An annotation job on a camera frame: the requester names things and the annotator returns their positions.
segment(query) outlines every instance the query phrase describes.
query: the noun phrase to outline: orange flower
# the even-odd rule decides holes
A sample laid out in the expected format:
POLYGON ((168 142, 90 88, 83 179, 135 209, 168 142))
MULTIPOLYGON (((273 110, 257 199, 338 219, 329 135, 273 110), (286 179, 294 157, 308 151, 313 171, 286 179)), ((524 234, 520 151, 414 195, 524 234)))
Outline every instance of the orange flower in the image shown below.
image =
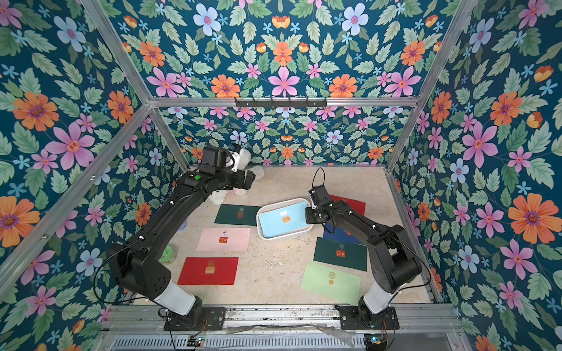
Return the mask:
POLYGON ((291 148, 284 148, 284 149, 281 151, 281 156, 283 156, 283 157, 286 158, 286 159, 290 159, 291 157, 294 156, 294 151, 293 151, 293 149, 291 149, 291 148))
POLYGON ((84 327, 84 323, 85 320, 79 320, 74 327, 72 327, 72 333, 73 334, 78 334, 79 332, 82 331, 82 328, 84 327))
POLYGON ((535 81, 543 81, 546 80, 554 73, 554 70, 550 66, 541 66, 537 68, 534 72, 534 80, 535 81))
POLYGON ((444 120, 449 116, 449 109, 452 107, 453 102, 450 100, 451 94, 442 92, 433 101, 433 107, 431 108, 431 114, 433 115, 432 120, 438 124, 443 123, 444 120))
POLYGON ((513 204, 515 207, 509 208, 507 216, 515 221, 511 223, 515 233, 523 233, 523 240, 536 244, 538 236, 541 242, 548 244, 554 241, 551 230, 562 231, 562 219, 552 216, 558 213, 552 200, 542 203, 541 195, 529 193, 526 200, 520 195, 513 204))
POLYGON ((334 84, 330 84, 329 90, 333 98, 351 98, 353 93, 357 91, 357 80, 350 78, 349 74, 344 74, 342 77, 334 78, 334 84))
POLYGON ((490 339, 481 335, 476 337, 476 348, 478 351, 497 351, 496 346, 490 343, 490 339))
POLYGON ((406 45, 400 59, 404 66, 414 66, 422 59, 423 54, 425 54, 425 43, 414 40, 410 45, 406 45))
POLYGON ((289 47, 286 42, 277 43, 277 47, 273 49, 273 55, 275 55, 275 61, 281 66, 286 66, 289 62, 293 60, 291 55, 293 54, 293 49, 289 47))
POLYGON ((493 112, 490 114, 490 118, 494 121, 497 126, 510 125, 511 119, 519 116, 521 109, 519 106, 523 103, 521 97, 516 98, 516 92, 510 92, 509 95, 503 93, 498 98, 498 101, 494 101, 492 105, 493 112))
POLYGON ((431 27, 432 25, 435 24, 435 22, 437 22, 438 18, 439 17, 437 17, 436 15, 431 15, 431 16, 427 17, 427 19, 425 20, 425 26, 428 27, 428 28, 431 27))
POLYGON ((135 218, 135 222, 137 222, 138 225, 145 225, 150 219, 151 214, 152 210, 150 209, 150 205, 146 202, 141 203, 136 212, 137 217, 135 218))
POLYGON ((25 238, 33 229, 31 224, 39 222, 39 211, 31 211, 33 207, 33 202, 27 199, 18 203, 15 196, 0 197, 0 239, 3 239, 3 247, 18 245, 20 236, 25 238))
POLYGON ((369 155, 370 159, 377 159, 380 156, 382 156, 384 153, 383 148, 374 148, 369 150, 369 153, 367 155, 369 155))
POLYGON ((111 115, 115 120, 118 119, 119 123, 125 124, 134 112, 131 100, 121 91, 111 92, 109 97, 111 100, 107 101, 107 106, 111 109, 111 115))
POLYGON ((144 55, 144 60, 154 67, 163 66, 164 61, 166 61, 162 49, 158 46, 154 46, 152 42, 141 43, 140 54, 144 55))
POLYGON ((437 289, 439 290, 440 293, 443 292, 443 285, 441 285, 441 276, 439 274, 437 274, 437 271, 435 268, 431 267, 431 275, 433 276, 433 279, 435 280, 435 285, 437 285, 437 289))
POLYGON ((125 23, 129 25, 129 27, 133 29, 137 27, 137 20, 132 18, 131 16, 125 16, 123 17, 123 19, 125 20, 125 23))
POLYGON ((191 154, 193 156, 195 156, 198 159, 202 159, 203 158, 203 150, 201 150, 200 148, 193 148, 191 149, 191 154))
POLYGON ((540 112, 533 112, 527 118, 527 125, 531 128, 540 128, 542 121, 542 114, 540 112))
POLYGON ((264 53, 266 51, 267 47, 265 46, 264 42, 259 43, 258 45, 256 45, 256 51, 264 53))
POLYGON ((298 45, 298 50, 302 53, 308 52, 310 50, 309 45, 307 43, 300 43, 298 45))
POLYGON ((218 98, 238 98, 240 97, 240 86, 235 84, 234 78, 228 77, 224 74, 219 74, 218 78, 213 78, 213 86, 211 90, 218 98))
POLYGON ((422 201, 418 206, 418 214, 420 215, 420 219, 425 222, 429 219, 430 213, 431 211, 429 210, 429 207, 425 202, 422 201))
POLYGON ((43 94, 25 93, 25 99, 15 99, 13 105, 16 107, 13 115, 24 120, 21 124, 28 129, 46 131, 55 125, 53 121, 58 121, 57 106, 43 94))

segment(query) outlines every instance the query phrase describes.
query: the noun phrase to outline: red envelope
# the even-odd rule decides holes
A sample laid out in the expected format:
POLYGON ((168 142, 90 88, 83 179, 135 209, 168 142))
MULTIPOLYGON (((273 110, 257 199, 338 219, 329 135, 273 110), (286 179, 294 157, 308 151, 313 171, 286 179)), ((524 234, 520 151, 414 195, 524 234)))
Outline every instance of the red envelope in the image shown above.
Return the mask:
POLYGON ((351 208, 353 208, 354 210, 356 210, 360 215, 365 215, 365 206, 367 205, 366 203, 362 202, 362 201, 357 201, 357 200, 353 200, 353 199, 348 199, 348 198, 342 198, 339 196, 335 196, 335 195, 330 195, 332 197, 332 199, 334 199, 334 202, 339 201, 339 200, 344 200, 345 202, 347 202, 349 204, 349 206, 351 206, 351 208))
POLYGON ((179 285, 233 285, 238 257, 187 257, 179 285))

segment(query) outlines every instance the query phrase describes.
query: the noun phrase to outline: dark green envelope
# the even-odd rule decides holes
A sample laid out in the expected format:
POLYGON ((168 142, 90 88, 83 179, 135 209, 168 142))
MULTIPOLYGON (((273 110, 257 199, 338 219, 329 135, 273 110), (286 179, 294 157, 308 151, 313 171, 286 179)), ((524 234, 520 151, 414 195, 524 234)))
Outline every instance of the dark green envelope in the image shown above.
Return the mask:
POLYGON ((219 208, 215 223, 257 226, 256 214, 261 207, 245 205, 224 205, 219 208))
POLYGON ((314 260, 367 271, 367 248, 363 245, 316 238, 314 260))

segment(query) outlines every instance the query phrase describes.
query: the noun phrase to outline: pink envelope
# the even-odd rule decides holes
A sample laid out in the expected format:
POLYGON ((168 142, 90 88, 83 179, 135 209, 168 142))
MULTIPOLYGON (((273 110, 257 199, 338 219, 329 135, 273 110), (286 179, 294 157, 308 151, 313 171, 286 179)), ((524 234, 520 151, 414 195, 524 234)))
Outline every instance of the pink envelope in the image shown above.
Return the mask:
POLYGON ((197 251, 246 251, 251 228, 205 228, 197 251))

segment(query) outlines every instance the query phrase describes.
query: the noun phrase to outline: light green envelope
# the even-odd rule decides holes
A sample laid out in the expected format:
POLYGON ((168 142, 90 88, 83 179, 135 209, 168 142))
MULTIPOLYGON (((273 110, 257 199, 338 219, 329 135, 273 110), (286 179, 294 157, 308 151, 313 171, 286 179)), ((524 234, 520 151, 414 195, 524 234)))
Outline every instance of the light green envelope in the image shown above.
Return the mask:
POLYGON ((306 265, 301 289, 328 296, 340 303, 357 306, 361 277, 315 262, 306 265))

